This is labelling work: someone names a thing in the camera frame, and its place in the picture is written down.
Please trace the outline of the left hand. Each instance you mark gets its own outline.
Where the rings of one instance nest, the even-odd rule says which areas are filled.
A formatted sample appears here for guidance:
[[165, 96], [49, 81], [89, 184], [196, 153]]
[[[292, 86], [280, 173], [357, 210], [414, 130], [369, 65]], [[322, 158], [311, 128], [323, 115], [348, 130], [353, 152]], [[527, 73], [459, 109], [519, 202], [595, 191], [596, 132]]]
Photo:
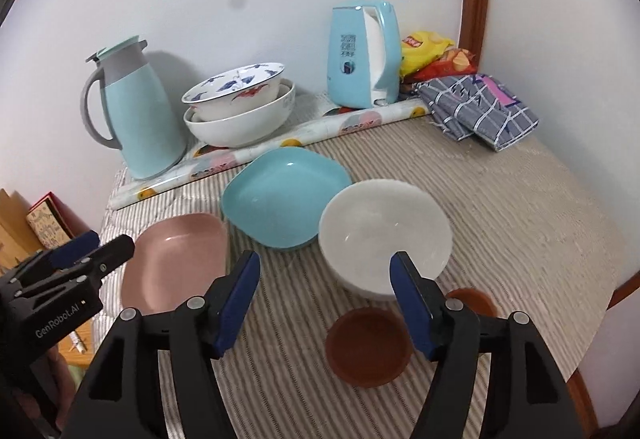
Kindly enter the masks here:
[[[55, 427], [63, 430], [70, 413], [73, 399], [75, 398], [76, 385], [72, 374], [68, 369], [66, 359], [58, 351], [58, 346], [54, 346], [47, 351], [43, 360], [48, 387], [52, 389], [53, 401], [56, 407]], [[30, 393], [21, 393], [17, 390], [14, 397], [26, 416], [35, 421], [41, 416], [40, 406]]]

